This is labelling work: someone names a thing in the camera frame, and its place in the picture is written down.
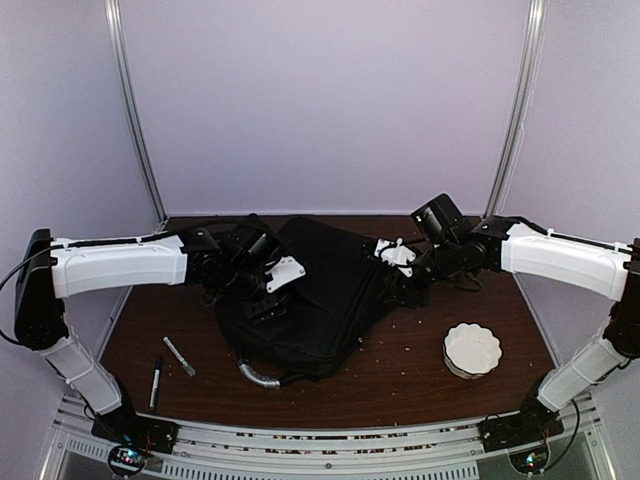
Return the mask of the black student bag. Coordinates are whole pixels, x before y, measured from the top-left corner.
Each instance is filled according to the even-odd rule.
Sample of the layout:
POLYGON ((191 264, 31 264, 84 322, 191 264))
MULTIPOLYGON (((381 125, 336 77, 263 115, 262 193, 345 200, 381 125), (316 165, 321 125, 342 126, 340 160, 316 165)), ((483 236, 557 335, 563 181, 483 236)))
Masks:
POLYGON ((267 389, 333 375, 367 331, 399 307, 384 300, 384 279, 398 269, 374 257, 377 241, 302 217, 279 233, 306 269, 281 289, 285 313, 254 325, 244 313, 246 301, 226 297, 215 306, 240 372, 267 389))

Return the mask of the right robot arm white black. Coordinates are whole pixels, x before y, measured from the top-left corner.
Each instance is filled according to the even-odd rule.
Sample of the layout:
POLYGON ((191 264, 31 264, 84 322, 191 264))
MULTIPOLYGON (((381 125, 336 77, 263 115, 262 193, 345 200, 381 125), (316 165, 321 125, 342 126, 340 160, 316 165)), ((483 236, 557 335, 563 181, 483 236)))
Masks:
POLYGON ((375 258, 398 270, 392 290, 404 304, 430 287, 479 270, 526 274, 594 292, 612 301, 609 322, 572 359, 550 371, 513 419, 519 440, 535 440, 551 418, 611 371, 639 357, 639 244, 589 240, 545 229, 521 216, 463 215, 440 194, 411 215, 431 247, 379 240, 375 258))

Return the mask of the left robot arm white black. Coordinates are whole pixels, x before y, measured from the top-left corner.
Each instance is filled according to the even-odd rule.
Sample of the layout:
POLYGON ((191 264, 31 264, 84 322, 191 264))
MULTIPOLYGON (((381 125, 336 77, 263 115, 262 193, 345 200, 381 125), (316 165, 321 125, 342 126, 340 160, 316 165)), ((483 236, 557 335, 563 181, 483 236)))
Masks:
POLYGON ((2 283, 15 282, 13 333, 4 339, 43 356, 123 444, 144 433, 124 386, 65 322, 65 299, 138 285, 196 284, 208 294, 249 302, 273 300, 306 269, 285 241, 255 215, 209 222, 142 237, 71 240, 47 229, 33 233, 25 257, 2 283))

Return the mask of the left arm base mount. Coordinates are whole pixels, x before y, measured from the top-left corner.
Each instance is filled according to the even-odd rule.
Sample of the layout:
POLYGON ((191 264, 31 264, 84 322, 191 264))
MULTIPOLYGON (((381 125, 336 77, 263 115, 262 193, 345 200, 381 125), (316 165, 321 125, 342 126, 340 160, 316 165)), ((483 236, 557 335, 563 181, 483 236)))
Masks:
POLYGON ((130 479, 145 470, 158 470, 161 454, 173 452, 179 426, 171 421, 137 417, 124 424, 110 424, 104 417, 93 420, 91 434, 112 443, 106 463, 118 478, 130 479))

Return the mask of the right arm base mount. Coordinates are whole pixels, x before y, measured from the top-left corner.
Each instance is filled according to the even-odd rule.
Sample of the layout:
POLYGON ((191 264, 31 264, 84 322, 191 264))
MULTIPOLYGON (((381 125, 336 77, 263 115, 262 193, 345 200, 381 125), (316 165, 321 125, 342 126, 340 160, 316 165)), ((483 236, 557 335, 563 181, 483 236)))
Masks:
POLYGON ((565 429, 557 417, 534 414, 488 415, 478 424, 486 453, 505 451, 511 466, 521 474, 540 474, 550 464, 549 440, 565 429))

